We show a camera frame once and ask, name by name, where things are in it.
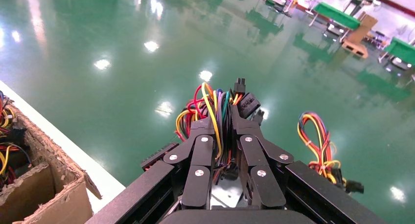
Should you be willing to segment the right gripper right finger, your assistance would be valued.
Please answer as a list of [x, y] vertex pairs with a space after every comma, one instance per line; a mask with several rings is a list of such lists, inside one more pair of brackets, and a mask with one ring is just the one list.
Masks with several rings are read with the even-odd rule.
[[285, 167], [294, 162], [294, 157], [265, 139], [259, 123], [242, 118], [236, 105], [231, 107], [231, 124], [236, 163], [248, 205], [283, 209], [288, 181]]

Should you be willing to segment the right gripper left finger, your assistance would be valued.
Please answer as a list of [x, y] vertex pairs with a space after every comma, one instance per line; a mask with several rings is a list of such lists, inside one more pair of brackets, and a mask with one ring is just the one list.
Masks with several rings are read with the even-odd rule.
[[164, 162], [176, 169], [176, 184], [183, 188], [183, 210], [209, 209], [215, 164], [214, 134], [211, 117], [192, 122], [189, 138], [163, 157]]

